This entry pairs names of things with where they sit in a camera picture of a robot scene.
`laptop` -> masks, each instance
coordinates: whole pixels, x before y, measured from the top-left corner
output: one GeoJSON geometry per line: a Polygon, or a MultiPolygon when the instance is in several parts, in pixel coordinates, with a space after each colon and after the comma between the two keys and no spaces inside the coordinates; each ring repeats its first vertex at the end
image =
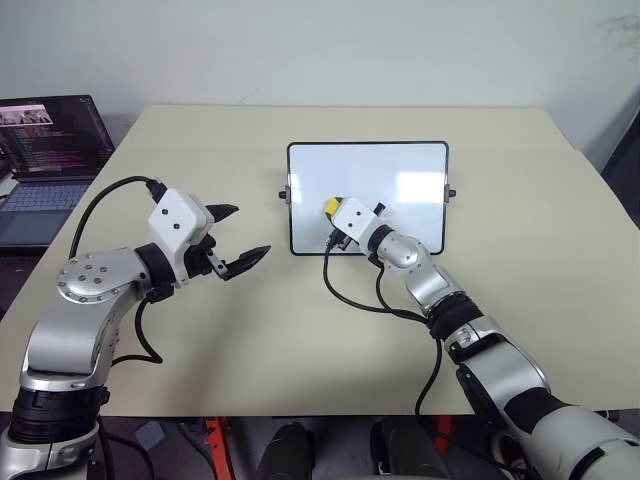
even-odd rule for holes
{"type": "Polygon", "coordinates": [[[113,151],[89,95],[0,100],[0,248],[48,246],[113,151]]]}

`floor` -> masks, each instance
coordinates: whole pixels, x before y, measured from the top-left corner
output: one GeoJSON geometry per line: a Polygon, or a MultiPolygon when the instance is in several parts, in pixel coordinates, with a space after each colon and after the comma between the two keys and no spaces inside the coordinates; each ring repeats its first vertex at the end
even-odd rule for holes
{"type": "MultiPolygon", "coordinates": [[[[237,480],[254,478],[260,457],[276,430],[293,421],[299,421],[315,434],[316,467],[313,480],[336,480],[370,475],[374,465],[369,453],[369,430],[380,417],[340,416],[274,419],[269,417],[238,417],[232,419],[227,435],[232,463],[237,480]]],[[[149,450],[159,480],[208,480],[213,478],[204,459],[179,434],[172,421],[106,417],[105,426],[129,440],[136,441],[135,432],[147,422],[158,422],[164,438],[149,450]]],[[[9,421],[7,413],[0,414],[0,427],[9,421]]],[[[478,450],[486,448],[489,430],[473,416],[454,418],[456,435],[478,450]]],[[[636,436],[640,435],[640,410],[620,412],[619,425],[636,436]]],[[[128,447],[114,444],[116,478],[139,480],[148,478],[144,463],[128,447]]],[[[456,480],[505,480],[500,472],[476,460],[464,451],[449,446],[447,462],[456,480]]]]}

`whiteboard frame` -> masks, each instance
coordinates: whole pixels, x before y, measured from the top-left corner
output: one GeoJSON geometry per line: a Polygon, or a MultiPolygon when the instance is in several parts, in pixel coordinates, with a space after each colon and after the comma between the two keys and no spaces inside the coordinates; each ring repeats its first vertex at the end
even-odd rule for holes
{"type": "MultiPolygon", "coordinates": [[[[300,257],[309,256],[323,256],[320,252],[296,252],[293,249],[293,209],[291,202],[291,147],[295,145],[407,145],[407,144],[439,144],[444,145],[445,160],[444,160],[444,184],[442,190],[442,241],[441,248],[437,252],[430,252],[431,255],[439,255],[444,251],[445,246],[445,226],[447,221],[447,205],[449,203],[448,191],[449,186],[449,144],[444,140],[400,140],[400,141],[358,141],[358,142],[291,142],[287,145],[287,207],[289,210],[289,251],[300,257]]],[[[358,256],[363,255],[359,252],[343,252],[341,250],[332,251],[330,255],[349,255],[358,256]]]]}

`white wall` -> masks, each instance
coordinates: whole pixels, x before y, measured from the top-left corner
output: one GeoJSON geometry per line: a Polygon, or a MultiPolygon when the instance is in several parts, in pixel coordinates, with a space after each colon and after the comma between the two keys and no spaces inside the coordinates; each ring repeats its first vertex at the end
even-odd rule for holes
{"type": "Polygon", "coordinates": [[[639,98],[639,0],[0,0],[0,97],[544,106],[601,167],[639,98]]]}

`laptop keyboard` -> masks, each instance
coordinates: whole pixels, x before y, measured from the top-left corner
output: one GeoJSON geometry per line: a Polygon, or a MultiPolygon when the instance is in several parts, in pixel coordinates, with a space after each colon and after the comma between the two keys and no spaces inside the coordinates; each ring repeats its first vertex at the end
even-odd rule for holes
{"type": "Polygon", "coordinates": [[[88,184],[18,185],[2,204],[0,210],[3,212],[73,210],[87,188],[89,188],[88,184]]]}

